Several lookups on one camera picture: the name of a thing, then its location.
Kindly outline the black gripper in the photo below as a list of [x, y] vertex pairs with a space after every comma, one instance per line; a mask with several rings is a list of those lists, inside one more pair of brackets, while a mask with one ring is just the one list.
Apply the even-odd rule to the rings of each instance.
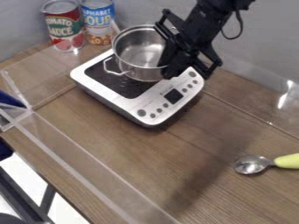
[[210, 13], [195, 7], [186, 20], [182, 20], [168, 9], [154, 25], [166, 40], [158, 66], [163, 67], [163, 77], [170, 80], [192, 67], [204, 80], [222, 66], [211, 42], [220, 32], [220, 26]]

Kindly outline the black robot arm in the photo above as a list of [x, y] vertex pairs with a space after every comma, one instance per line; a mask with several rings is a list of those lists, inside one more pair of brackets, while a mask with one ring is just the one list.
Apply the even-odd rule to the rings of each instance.
[[[255, 0], [198, 0], [191, 14], [179, 18], [170, 9], [163, 10], [163, 16], [154, 28], [166, 40], [163, 53], [158, 62], [164, 67], [162, 74], [170, 80], [192, 67], [207, 80], [218, 67], [223, 65], [220, 56], [212, 48], [212, 41], [222, 33], [228, 40], [236, 39], [243, 32], [244, 24], [240, 16]], [[228, 37], [223, 26], [231, 15], [236, 15], [239, 34]]]

